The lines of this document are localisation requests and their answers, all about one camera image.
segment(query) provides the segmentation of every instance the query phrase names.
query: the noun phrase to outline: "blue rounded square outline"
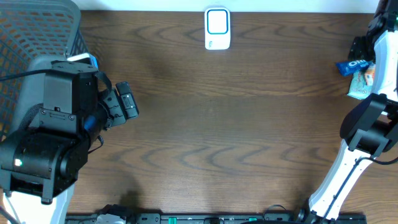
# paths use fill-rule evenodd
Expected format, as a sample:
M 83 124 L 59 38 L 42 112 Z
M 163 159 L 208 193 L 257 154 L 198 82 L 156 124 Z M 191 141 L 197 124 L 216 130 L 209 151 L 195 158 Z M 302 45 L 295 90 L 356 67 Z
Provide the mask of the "blue rounded square outline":
M 212 33 L 212 32 L 210 32 L 209 31 L 209 12 L 211 12 L 211 11 L 224 11 L 225 12 L 225 15 L 226 15 L 226 31 L 224 32 L 224 33 Z M 217 35 L 217 34 L 226 34 L 226 33 L 228 33 L 228 12 L 225 10 L 225 9 L 212 9 L 212 10 L 209 10 L 208 12 L 207 12 L 207 33 L 209 33 L 209 34 L 211 34 L 211 35 Z

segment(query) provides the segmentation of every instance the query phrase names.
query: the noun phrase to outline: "white arm segment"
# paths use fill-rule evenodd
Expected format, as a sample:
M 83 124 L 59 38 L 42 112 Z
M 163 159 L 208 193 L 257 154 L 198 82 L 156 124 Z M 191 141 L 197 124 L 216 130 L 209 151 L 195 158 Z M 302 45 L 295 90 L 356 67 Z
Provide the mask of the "white arm segment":
M 397 63 L 398 63 L 398 31 L 385 31 L 374 44 L 376 54 L 376 71 L 372 93 L 384 93 L 390 100 L 398 101 Z
M 75 184 L 53 198 L 51 205 L 43 205 L 38 196 L 13 192 L 3 195 L 4 206 L 10 215 L 22 224 L 64 224 Z
M 354 151 L 348 150 L 346 141 L 343 139 L 341 142 L 340 150 L 338 152 L 337 158 L 333 163 L 331 169 L 329 170 L 326 178 L 323 180 L 321 186 L 318 190 L 311 195 L 309 200 L 310 211 L 317 212 L 317 215 L 323 217 L 328 210 L 334 195 L 343 184 L 345 178 L 347 178 L 349 172 L 355 165 L 357 159 L 361 157 L 369 157 L 370 154 L 355 149 Z M 372 161 L 363 160 L 359 163 L 340 195 L 338 196 L 336 202 L 333 204 L 326 219 L 335 220 L 338 217 L 341 205 L 343 204 L 345 198 L 347 197 L 350 190 L 353 188 L 355 182 L 362 174 L 362 172 L 370 165 Z

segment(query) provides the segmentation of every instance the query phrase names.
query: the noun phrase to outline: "wood grain tabletop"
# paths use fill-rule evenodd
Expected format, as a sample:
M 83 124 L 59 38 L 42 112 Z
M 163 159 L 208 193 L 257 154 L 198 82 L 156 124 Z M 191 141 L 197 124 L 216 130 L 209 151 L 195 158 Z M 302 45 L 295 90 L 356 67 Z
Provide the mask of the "wood grain tabletop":
M 345 61 L 370 14 L 231 13 L 231 47 L 204 46 L 201 12 L 83 11 L 80 30 L 140 116 L 101 135 L 69 212 L 293 210 L 319 187 L 358 103 Z M 381 156 L 390 160 L 397 148 Z M 398 222 L 396 166 L 369 166 L 343 212 Z

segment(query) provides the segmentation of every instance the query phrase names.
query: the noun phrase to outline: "white wall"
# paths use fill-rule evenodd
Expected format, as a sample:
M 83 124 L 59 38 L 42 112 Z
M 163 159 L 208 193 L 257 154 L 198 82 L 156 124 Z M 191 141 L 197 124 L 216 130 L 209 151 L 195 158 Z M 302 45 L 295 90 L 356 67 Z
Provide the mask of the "white wall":
M 378 0 L 73 0 L 81 10 L 374 13 Z

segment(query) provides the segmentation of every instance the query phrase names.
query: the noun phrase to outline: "perforated basket side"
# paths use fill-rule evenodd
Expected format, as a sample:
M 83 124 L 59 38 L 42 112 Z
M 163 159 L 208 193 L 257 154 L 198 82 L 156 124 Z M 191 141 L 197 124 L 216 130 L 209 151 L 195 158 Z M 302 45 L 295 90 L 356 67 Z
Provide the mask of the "perforated basket side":
M 0 0 L 0 76 L 23 72 L 39 55 L 87 51 L 80 10 L 69 0 Z M 0 138 L 7 134 L 22 79 L 0 83 Z

